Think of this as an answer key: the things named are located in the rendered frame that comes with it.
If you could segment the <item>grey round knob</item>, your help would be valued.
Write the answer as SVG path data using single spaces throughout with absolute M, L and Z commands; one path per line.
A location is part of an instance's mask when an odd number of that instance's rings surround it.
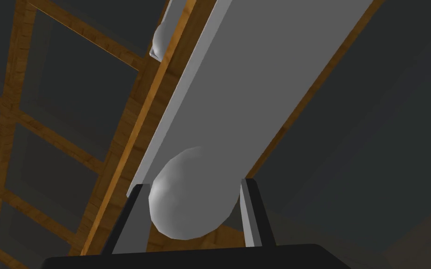
M 162 61 L 167 46 L 169 44 L 170 38 L 167 36 L 169 34 L 168 25 L 166 21 L 162 21 L 157 27 L 153 40 L 152 40 L 152 52 L 158 61 Z
M 180 241 L 217 229 L 230 216 L 240 192 L 242 180 L 223 171 L 229 166 L 220 152 L 200 146 L 169 160 L 149 194 L 156 229 Z

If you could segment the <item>grey drawer front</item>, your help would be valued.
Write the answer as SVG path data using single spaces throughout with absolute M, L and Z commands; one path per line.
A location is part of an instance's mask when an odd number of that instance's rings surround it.
M 217 0 L 131 187 L 201 147 L 190 172 L 237 195 L 372 2 Z

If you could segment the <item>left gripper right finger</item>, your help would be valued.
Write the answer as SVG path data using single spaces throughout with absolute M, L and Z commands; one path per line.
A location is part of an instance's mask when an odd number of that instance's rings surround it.
M 241 181 L 239 204 L 246 247 L 275 247 L 276 242 L 265 211 L 257 182 L 252 178 Z

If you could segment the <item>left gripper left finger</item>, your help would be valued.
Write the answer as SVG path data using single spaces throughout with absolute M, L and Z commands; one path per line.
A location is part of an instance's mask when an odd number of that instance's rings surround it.
M 146 251 L 151 229 L 150 190 L 149 184 L 134 186 L 101 250 L 102 255 Z

